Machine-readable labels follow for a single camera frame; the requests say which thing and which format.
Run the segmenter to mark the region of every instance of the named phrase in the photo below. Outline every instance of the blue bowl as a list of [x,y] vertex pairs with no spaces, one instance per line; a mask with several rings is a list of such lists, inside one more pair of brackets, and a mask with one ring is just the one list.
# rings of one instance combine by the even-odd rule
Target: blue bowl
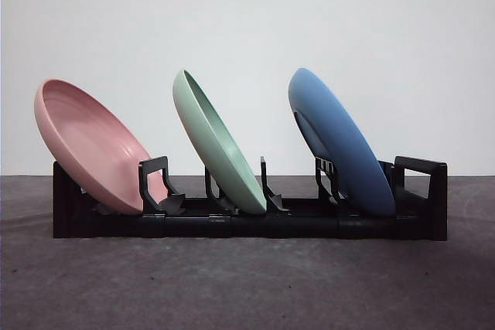
[[336,166],[340,193],[366,213],[393,216],[394,197],[377,158],[324,82],[299,69],[289,84],[288,99],[311,152]]

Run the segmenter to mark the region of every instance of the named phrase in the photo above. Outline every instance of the floor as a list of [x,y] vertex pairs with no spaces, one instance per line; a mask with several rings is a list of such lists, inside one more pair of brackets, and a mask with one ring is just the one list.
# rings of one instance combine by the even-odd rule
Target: floor
[[[55,240],[51,182],[2,177],[4,330],[495,328],[495,177],[449,179],[447,242]],[[312,182],[270,179],[284,196]]]

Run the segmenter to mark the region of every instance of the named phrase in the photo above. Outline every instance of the pink bowl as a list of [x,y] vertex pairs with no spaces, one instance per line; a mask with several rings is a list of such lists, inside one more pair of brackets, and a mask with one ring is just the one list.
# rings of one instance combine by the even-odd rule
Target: pink bowl
[[[96,200],[124,214],[142,213],[138,164],[149,154],[102,104],[62,80],[48,80],[36,94],[39,132],[70,177]],[[156,202],[167,197],[158,172],[148,177]]]

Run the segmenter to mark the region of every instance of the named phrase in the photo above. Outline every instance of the green plate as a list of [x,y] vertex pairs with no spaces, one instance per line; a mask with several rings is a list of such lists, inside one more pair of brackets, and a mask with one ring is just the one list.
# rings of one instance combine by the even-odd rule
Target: green plate
[[266,199],[248,162],[207,96],[185,70],[174,81],[173,101],[196,152],[227,198],[246,213],[266,213]]

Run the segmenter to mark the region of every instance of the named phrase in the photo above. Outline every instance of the dish rack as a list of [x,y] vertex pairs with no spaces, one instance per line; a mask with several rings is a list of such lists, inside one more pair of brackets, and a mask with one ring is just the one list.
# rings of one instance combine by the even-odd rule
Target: dish rack
[[[315,158],[316,198],[285,198],[268,185],[267,165],[261,157],[261,186],[266,214],[239,210],[219,188],[213,194],[212,177],[205,168],[206,197],[188,198],[169,179],[166,156],[139,163],[139,192],[143,213],[112,212],[53,164],[53,237],[96,236],[258,236],[267,238],[323,237],[340,239],[447,240],[447,164],[398,156],[380,162],[396,205],[393,217],[367,215],[339,192],[339,171],[324,158]],[[405,189],[405,169],[430,175],[428,197]],[[148,175],[162,171],[169,196],[156,202],[148,191]],[[329,179],[325,187],[322,173]]]

